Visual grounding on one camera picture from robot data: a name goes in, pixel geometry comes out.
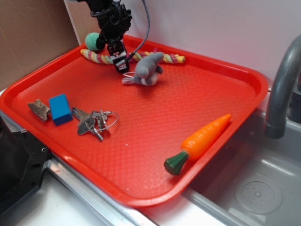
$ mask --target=red tray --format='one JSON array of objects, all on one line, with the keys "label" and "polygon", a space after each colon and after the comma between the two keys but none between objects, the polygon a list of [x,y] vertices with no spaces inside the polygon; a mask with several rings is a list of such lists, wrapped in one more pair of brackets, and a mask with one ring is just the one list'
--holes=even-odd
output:
[{"label": "red tray", "polygon": [[[130,52],[141,40],[126,36],[124,42]],[[186,62],[161,63],[164,72],[155,86],[123,85],[124,76],[114,66],[85,59],[82,48],[10,86],[0,97],[0,109],[107,194],[133,207],[180,194],[268,91],[256,71],[150,41],[141,51],[157,48],[185,56]],[[27,106],[38,98],[49,106],[48,100],[62,93],[70,108],[116,112],[119,120],[111,134],[103,133],[103,142],[92,134],[79,136],[76,118],[56,126],[51,119],[40,121]],[[164,161],[181,151],[186,137],[227,113],[232,114],[230,125],[197,162],[187,162],[179,176],[165,171]]]}]

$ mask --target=blue block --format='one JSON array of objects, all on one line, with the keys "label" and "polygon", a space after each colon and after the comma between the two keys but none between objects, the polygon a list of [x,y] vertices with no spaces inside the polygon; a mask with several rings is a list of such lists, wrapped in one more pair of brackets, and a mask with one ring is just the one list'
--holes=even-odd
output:
[{"label": "blue block", "polygon": [[49,105],[55,125],[58,126],[73,119],[65,94],[50,98]]}]

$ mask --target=sink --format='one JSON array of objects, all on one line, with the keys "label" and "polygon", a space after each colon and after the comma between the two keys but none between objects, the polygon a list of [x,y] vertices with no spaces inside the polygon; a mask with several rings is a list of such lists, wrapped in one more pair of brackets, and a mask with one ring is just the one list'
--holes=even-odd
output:
[{"label": "sink", "polygon": [[257,109],[184,193],[227,225],[300,225],[301,127],[288,120],[270,139],[264,116]]}]

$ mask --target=tray rim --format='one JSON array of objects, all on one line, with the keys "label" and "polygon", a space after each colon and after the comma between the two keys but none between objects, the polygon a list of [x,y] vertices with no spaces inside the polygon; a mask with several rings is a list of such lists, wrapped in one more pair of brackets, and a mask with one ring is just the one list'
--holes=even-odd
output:
[{"label": "tray rim", "polygon": [[[127,35],[125,35],[124,40],[125,42],[128,42],[130,46],[136,46],[141,42],[141,39],[132,36],[127,36]],[[78,160],[77,157],[76,157],[77,159],[76,161],[72,161],[70,159],[70,156],[72,154],[68,153],[68,159],[67,159],[67,156],[64,155],[64,151],[62,152],[62,156],[59,157],[60,159],[62,159],[71,167],[76,169],[76,171],[81,173],[83,176],[85,176],[94,184],[96,181],[99,181],[101,179],[102,183],[105,183],[105,186],[110,187],[110,189],[103,189],[98,185],[96,186],[98,186],[100,189],[103,189],[106,193],[108,193],[110,196],[115,198],[117,201],[135,208],[158,205],[160,203],[163,203],[167,200],[176,197],[181,192],[183,192],[184,189],[188,186],[188,184],[194,179],[194,177],[217,154],[217,152],[222,148],[224,143],[231,137],[232,134],[234,134],[238,130],[240,125],[256,109],[257,105],[265,98],[268,92],[267,80],[261,73],[253,69],[249,69],[243,66],[235,65],[218,59],[210,58],[207,56],[198,55],[188,51],[176,49],[173,47],[168,47],[152,41],[147,41],[143,46],[143,49],[149,49],[148,51],[151,51],[151,49],[153,49],[154,46],[157,47],[158,49],[168,48],[169,51],[186,56],[186,62],[183,65],[177,65],[177,66],[185,66],[185,64],[189,64],[196,67],[202,67],[202,68],[205,67],[207,69],[210,68],[210,71],[219,73],[221,75],[225,75],[227,74],[227,72],[231,71],[231,76],[229,76],[228,74],[226,76],[234,79],[238,79],[238,75],[241,77],[241,73],[244,73],[248,76],[245,76],[243,78],[244,80],[241,80],[241,78],[239,80],[249,83],[251,87],[254,89],[256,96],[250,102],[248,107],[246,107],[242,111],[242,113],[229,125],[229,127],[220,136],[220,138],[208,149],[208,151],[198,161],[196,161],[193,164],[193,166],[187,171],[187,173],[184,176],[182,176],[182,178],[176,183],[176,185],[171,190],[159,196],[145,198],[145,199],[136,199],[128,195],[124,191],[118,189],[118,187],[115,184],[113,184],[111,181],[106,179],[104,176],[96,174],[91,170],[89,170],[89,168],[83,162]],[[14,99],[20,92],[26,90],[32,84],[35,84],[37,81],[40,81],[41,79],[49,76],[52,72],[58,70],[61,67],[64,67],[65,65],[72,62],[73,60],[82,57],[80,54],[80,49],[82,48],[85,48],[84,44],[79,45],[78,47],[72,49],[66,54],[58,57],[57,59],[37,69],[36,71],[26,75],[19,81],[9,86],[0,96],[0,109],[9,117],[11,117],[20,126],[29,130],[37,138],[42,139],[43,143],[46,144],[52,143],[51,149],[62,150],[64,149],[64,147],[59,145],[57,142],[51,141],[51,139],[49,139],[43,133],[36,130],[33,125],[31,125],[29,122],[24,120],[20,115],[18,115],[16,112],[10,109],[9,106],[11,100]]]}]

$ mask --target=key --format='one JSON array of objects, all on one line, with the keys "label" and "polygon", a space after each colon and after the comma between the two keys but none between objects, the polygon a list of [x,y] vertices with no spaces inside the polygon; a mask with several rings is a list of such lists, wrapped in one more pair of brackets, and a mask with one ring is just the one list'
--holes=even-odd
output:
[{"label": "key", "polygon": [[98,133],[95,128],[95,119],[92,117],[92,114],[87,113],[83,110],[80,110],[76,107],[72,108],[72,114],[80,120],[78,124],[77,134],[83,135],[87,132],[91,132],[100,140],[103,141],[102,135]]},{"label": "key", "polygon": [[95,119],[91,116],[87,118],[86,120],[81,120],[78,125],[77,133],[79,135],[83,135],[87,132],[91,132],[94,134],[100,141],[103,141],[103,136],[100,135],[95,128]]},{"label": "key", "polygon": [[83,117],[87,117],[89,115],[89,113],[84,112],[83,110],[80,110],[76,107],[72,108],[72,112],[71,112],[77,119],[81,120]]},{"label": "key", "polygon": [[98,111],[92,111],[92,117],[97,119],[98,127],[100,129],[106,129],[109,131],[109,127],[107,126],[106,121],[108,120],[108,116],[106,115],[106,112],[104,113],[102,109],[100,109],[100,112]]}]

